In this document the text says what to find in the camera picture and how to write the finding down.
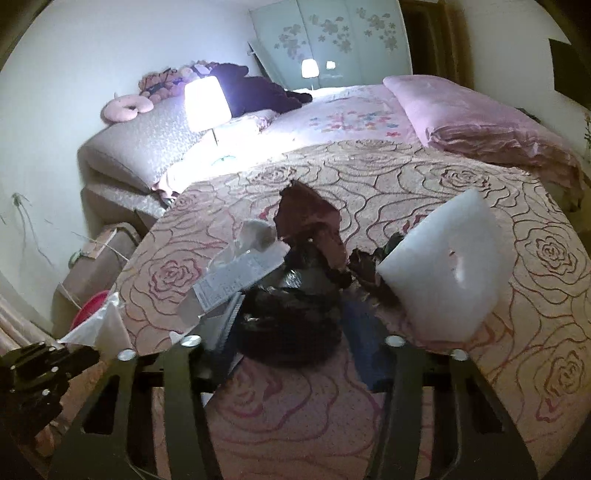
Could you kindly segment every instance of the red bucket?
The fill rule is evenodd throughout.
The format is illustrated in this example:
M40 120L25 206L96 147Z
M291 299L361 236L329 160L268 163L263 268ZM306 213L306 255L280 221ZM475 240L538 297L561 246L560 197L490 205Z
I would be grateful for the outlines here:
M80 309L78 314L74 317L74 320L72 320L70 331L75 329L78 325L80 325L88 318L92 317L92 315L103 306L108 296L109 290L100 291L96 295L94 295L89 301L87 301L84 304L84 306Z

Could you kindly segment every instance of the pink fabric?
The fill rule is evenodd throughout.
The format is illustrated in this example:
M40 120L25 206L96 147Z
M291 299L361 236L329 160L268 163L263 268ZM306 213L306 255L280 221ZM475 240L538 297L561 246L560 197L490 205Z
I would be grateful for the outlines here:
M582 197L577 155L565 140L513 107L429 75L386 77L423 145L521 167Z

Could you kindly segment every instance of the bolt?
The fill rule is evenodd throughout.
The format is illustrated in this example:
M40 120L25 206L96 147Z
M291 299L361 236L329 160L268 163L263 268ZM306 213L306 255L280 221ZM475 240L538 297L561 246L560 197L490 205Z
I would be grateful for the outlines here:
M201 343L201 337L199 335L189 335L181 340L181 345L186 347L197 346Z
M406 340L398 335L390 335L389 337L386 337L386 345L394 348L404 346L405 343Z
M137 353L135 353L135 350L132 350L131 348L126 348L125 350L121 350L117 354L117 358L122 362L128 362L129 360L133 360L136 357L136 355Z
M465 362L468 360L469 355L464 350L456 349L452 351L452 357L458 362Z

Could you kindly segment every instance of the sliding wardrobe door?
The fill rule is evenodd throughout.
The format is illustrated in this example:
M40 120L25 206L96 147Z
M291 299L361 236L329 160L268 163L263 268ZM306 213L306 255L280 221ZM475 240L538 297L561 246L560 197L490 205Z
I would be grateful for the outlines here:
M382 83L390 75L413 72L398 0L344 0L359 54L363 83Z
M290 89L376 85L412 73L398 0L284 0L251 12L255 51ZM314 58L320 76L301 78Z
M359 68L359 49L346 3L343 0L298 0L298 5L313 58L320 69L320 86L364 84ZM334 62L334 68L327 69L327 62Z
M288 90L318 88L317 79L301 76L302 61L313 55L296 0L257 8L251 11L251 18L256 40L250 44L265 69L277 71L275 77L280 78L281 85Z

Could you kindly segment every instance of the floral quilt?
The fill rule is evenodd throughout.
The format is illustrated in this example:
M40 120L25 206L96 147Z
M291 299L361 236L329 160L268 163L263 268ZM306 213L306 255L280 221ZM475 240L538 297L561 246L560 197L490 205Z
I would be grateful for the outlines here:
M468 188L481 193L514 270L494 312L462 347L507 408L540 475L548 472L591 410L591 261L539 180L516 168L365 140L303 148L250 171L195 183L117 280L135 348L148 354L170 345L169 332L183 330L177 307L209 260L244 219L271 220L280 190L292 179L340 209L349 252L373 251ZM377 312L390 331L421 345L403 312L379 306ZM64 401L70 414L92 388L92 375L72 382ZM422 476L432 429L425 399ZM244 359L206 410L226 479L359 480L382 404L383 397L361 383L343 339L334 357L316 368L274 369ZM156 395L154 437L159 472L166 476L162 411Z

